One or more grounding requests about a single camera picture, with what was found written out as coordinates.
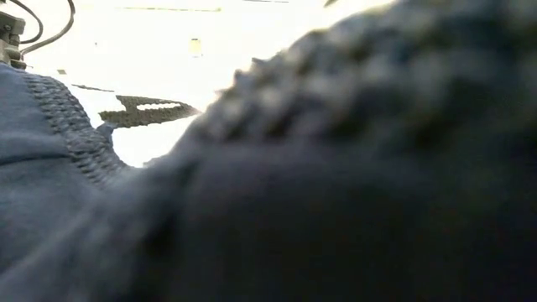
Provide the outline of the navy white-waistband underwear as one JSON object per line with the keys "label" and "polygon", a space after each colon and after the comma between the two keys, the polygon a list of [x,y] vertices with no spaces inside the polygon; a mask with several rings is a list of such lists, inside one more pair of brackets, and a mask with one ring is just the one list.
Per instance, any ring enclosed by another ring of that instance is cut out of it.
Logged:
{"label": "navy white-waistband underwear", "polygon": [[138,169],[148,275],[0,302],[537,302],[537,0],[311,31]]}

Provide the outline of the blue-grey knit garment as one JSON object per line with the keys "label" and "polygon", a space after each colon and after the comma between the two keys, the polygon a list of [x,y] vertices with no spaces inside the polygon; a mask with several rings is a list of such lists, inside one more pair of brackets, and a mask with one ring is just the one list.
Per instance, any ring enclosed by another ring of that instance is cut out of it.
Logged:
{"label": "blue-grey knit garment", "polygon": [[0,291],[148,275],[155,180],[119,158],[62,82],[0,64]]}

